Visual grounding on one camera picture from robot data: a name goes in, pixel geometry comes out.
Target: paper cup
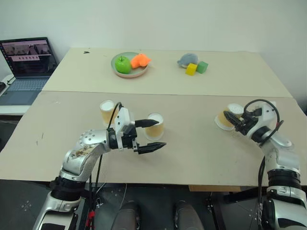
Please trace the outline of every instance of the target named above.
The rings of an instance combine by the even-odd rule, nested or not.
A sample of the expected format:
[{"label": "paper cup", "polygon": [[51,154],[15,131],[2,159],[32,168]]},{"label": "paper cup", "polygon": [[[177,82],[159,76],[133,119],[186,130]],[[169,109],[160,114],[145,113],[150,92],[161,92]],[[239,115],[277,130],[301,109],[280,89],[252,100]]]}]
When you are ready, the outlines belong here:
[{"label": "paper cup", "polygon": [[[106,100],[106,101],[104,101],[100,104],[100,112],[101,112],[103,124],[106,127],[109,125],[114,106],[115,106],[115,104],[111,100]],[[114,119],[117,116],[117,113],[118,113],[118,109],[116,109],[116,111],[114,113],[112,123],[111,123],[112,126],[114,125]]]},{"label": "paper cup", "polygon": [[223,130],[232,130],[234,128],[234,125],[231,124],[225,117],[224,111],[232,112],[236,115],[237,118],[240,118],[244,112],[244,108],[236,103],[229,104],[227,108],[225,108],[223,111],[221,111],[216,117],[215,117],[215,123],[218,127],[220,127]]},{"label": "paper cup", "polygon": [[163,117],[159,113],[151,113],[147,119],[158,121],[158,124],[145,128],[145,136],[151,141],[159,140],[164,134],[164,121]]}]

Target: green apple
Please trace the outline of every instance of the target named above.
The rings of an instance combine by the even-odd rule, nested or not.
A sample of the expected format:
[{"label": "green apple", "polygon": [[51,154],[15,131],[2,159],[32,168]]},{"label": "green apple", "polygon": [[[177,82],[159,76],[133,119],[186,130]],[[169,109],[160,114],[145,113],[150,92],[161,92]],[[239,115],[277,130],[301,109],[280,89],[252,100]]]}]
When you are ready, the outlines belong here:
[{"label": "green apple", "polygon": [[118,72],[128,74],[131,71],[131,64],[129,58],[120,56],[115,60],[115,68]]}]

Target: yellow cube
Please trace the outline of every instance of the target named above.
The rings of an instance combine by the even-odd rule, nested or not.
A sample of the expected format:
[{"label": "yellow cube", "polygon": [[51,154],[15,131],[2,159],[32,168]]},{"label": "yellow cube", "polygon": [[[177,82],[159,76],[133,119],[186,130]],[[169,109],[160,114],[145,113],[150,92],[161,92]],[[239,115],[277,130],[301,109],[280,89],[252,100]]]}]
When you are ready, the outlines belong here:
[{"label": "yellow cube", "polygon": [[193,76],[196,72],[197,65],[190,63],[187,67],[186,74]]}]

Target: gray plush toy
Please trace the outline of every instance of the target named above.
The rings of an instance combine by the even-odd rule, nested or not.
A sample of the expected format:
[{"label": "gray plush toy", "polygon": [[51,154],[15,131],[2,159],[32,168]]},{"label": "gray plush toy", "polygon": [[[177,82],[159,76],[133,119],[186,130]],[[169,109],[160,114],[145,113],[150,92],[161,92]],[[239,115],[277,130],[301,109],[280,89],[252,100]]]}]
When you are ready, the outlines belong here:
[{"label": "gray plush toy", "polygon": [[181,57],[181,59],[179,61],[177,61],[177,63],[178,63],[178,65],[180,65],[183,68],[188,67],[188,65],[190,63],[193,63],[193,64],[197,65],[198,57],[197,57],[196,54],[188,53],[188,54],[183,55]]}]

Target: gray floor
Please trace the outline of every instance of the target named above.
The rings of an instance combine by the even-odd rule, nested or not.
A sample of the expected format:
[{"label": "gray floor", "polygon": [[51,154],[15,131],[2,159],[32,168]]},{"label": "gray floor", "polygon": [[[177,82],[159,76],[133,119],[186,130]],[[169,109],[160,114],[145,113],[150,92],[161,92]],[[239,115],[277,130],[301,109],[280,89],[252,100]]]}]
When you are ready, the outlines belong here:
[{"label": "gray floor", "polygon": [[[0,124],[0,150],[15,126]],[[123,199],[125,185],[106,187],[101,192],[104,203],[96,210],[96,230],[109,230]],[[31,182],[0,180],[0,230],[30,230],[49,192],[44,186]],[[189,192],[188,188],[128,187],[124,202],[134,200],[142,209],[142,229],[172,230],[172,208],[179,200],[190,202],[200,216],[206,230],[213,230],[214,222],[204,204],[210,193]],[[257,229],[255,200],[225,204],[220,202],[226,228],[229,230]]]}]

